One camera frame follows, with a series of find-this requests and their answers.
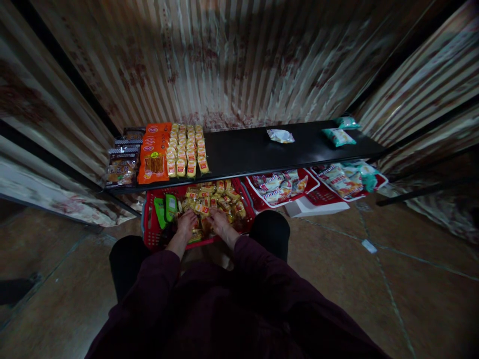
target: red plastic basket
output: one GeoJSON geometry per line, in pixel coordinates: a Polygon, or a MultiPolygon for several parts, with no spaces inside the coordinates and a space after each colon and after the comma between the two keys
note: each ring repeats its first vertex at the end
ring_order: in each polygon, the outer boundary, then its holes
{"type": "Polygon", "coordinates": [[[306,189],[304,190],[303,193],[297,194],[294,197],[288,198],[287,200],[280,202],[278,204],[269,204],[257,191],[256,188],[254,188],[254,185],[249,178],[249,176],[246,176],[246,189],[248,190],[248,193],[251,196],[251,200],[253,202],[253,207],[258,211],[264,211],[266,209],[271,209],[271,208],[278,208],[281,207],[287,203],[293,202],[306,194],[308,194],[310,191],[315,190],[316,188],[319,187],[320,182],[317,180],[317,178],[307,169],[298,169],[298,175],[299,178],[302,179],[304,176],[308,175],[308,183],[306,184],[306,189]]]}
{"type": "MultiPolygon", "coordinates": [[[[338,202],[354,202],[358,199],[366,197],[369,194],[368,191],[362,190],[361,192],[358,192],[353,198],[344,199],[340,195],[338,195],[338,193],[335,190],[333,190],[326,182],[322,181],[319,178],[318,173],[314,170],[313,167],[311,167],[310,170],[314,174],[314,176],[319,181],[321,181],[321,183],[324,185],[318,188],[317,190],[307,194],[308,200],[313,205],[325,205],[325,204],[332,204],[332,203],[338,203],[338,202]]],[[[382,174],[377,174],[376,179],[378,183],[376,187],[374,187],[374,191],[377,191],[382,186],[385,186],[388,183],[388,179],[384,177],[382,174]]]]}
{"type": "MultiPolygon", "coordinates": [[[[237,228],[237,230],[240,233],[248,232],[254,222],[254,210],[251,206],[251,203],[249,202],[248,196],[246,194],[246,189],[241,183],[241,181],[238,178],[234,178],[231,179],[231,184],[235,188],[236,192],[238,192],[243,197],[243,204],[246,210],[246,218],[241,221],[242,226],[241,228],[237,228]]],[[[152,252],[163,249],[159,245],[162,230],[160,228],[160,224],[158,223],[158,218],[156,216],[153,201],[155,200],[155,198],[165,198],[165,194],[167,193],[174,195],[176,198],[182,198],[186,194],[188,187],[191,186],[192,185],[190,184],[178,187],[154,189],[146,193],[146,200],[143,206],[143,214],[141,220],[143,227],[143,243],[145,243],[145,246],[152,252]]],[[[213,238],[208,238],[197,243],[189,244],[186,246],[186,249],[188,250],[195,247],[201,247],[218,241],[221,241],[221,238],[215,236],[213,238]]]]}

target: green package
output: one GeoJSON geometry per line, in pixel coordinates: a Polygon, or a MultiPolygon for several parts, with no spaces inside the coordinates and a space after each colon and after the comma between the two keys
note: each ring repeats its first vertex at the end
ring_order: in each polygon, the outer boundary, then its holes
{"type": "Polygon", "coordinates": [[[163,201],[162,198],[155,198],[153,200],[153,204],[155,205],[156,216],[158,217],[158,223],[160,224],[160,228],[165,229],[165,201],[163,201]]]}
{"type": "Polygon", "coordinates": [[[178,212],[176,197],[172,194],[165,195],[166,200],[166,221],[173,222],[178,212]]]}

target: brown floor tile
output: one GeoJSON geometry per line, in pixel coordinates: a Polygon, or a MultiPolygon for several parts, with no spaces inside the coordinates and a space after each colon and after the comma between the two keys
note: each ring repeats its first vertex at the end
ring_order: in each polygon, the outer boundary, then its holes
{"type": "Polygon", "coordinates": [[[350,237],[297,218],[288,221],[289,265],[347,311],[385,352],[410,358],[375,255],[350,237]]]}
{"type": "Polygon", "coordinates": [[[108,254],[89,235],[0,335],[1,358],[83,358],[116,304],[108,254]]]}
{"type": "Polygon", "coordinates": [[[361,221],[361,214],[353,203],[349,205],[351,208],[346,211],[335,214],[304,217],[304,219],[357,238],[366,239],[368,235],[361,221]]]}
{"type": "Polygon", "coordinates": [[[479,283],[388,250],[379,258],[416,357],[472,358],[479,283]]]}
{"type": "Polygon", "coordinates": [[[27,208],[0,227],[0,279],[47,276],[87,235],[85,225],[36,208],[27,208]]]}
{"type": "Polygon", "coordinates": [[[113,238],[120,239],[127,235],[137,235],[143,237],[141,230],[141,219],[134,218],[115,227],[108,227],[103,229],[103,234],[111,235],[113,238]]]}
{"type": "Polygon", "coordinates": [[[404,203],[378,207],[374,196],[365,201],[372,208],[362,212],[372,242],[479,277],[479,262],[464,240],[404,203]]]}

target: green snack bag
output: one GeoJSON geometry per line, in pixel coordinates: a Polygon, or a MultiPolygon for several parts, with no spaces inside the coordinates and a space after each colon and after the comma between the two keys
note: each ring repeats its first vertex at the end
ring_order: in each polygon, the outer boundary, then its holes
{"type": "Polygon", "coordinates": [[[342,145],[355,145],[356,141],[343,129],[324,129],[322,132],[330,139],[336,147],[342,145]]]}
{"type": "Polygon", "coordinates": [[[176,197],[172,194],[167,194],[165,197],[166,221],[173,222],[175,220],[176,213],[178,212],[178,208],[176,207],[176,197]]]}
{"type": "Polygon", "coordinates": [[[338,125],[338,128],[344,130],[352,130],[361,127],[361,125],[358,124],[352,117],[338,117],[333,119],[333,121],[336,123],[336,125],[338,125]]]}
{"type": "Polygon", "coordinates": [[[165,202],[163,201],[162,198],[155,198],[153,200],[153,204],[155,205],[156,216],[158,217],[160,228],[165,229],[166,228],[165,202]]]}

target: white paper scrap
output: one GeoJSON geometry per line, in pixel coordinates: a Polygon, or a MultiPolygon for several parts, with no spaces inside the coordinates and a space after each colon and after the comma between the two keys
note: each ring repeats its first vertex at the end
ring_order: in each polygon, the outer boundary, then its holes
{"type": "Polygon", "coordinates": [[[368,241],[367,239],[363,240],[361,242],[361,244],[369,251],[369,253],[371,254],[374,254],[376,253],[378,250],[376,249],[375,246],[372,245],[372,243],[370,241],[368,241]]]}

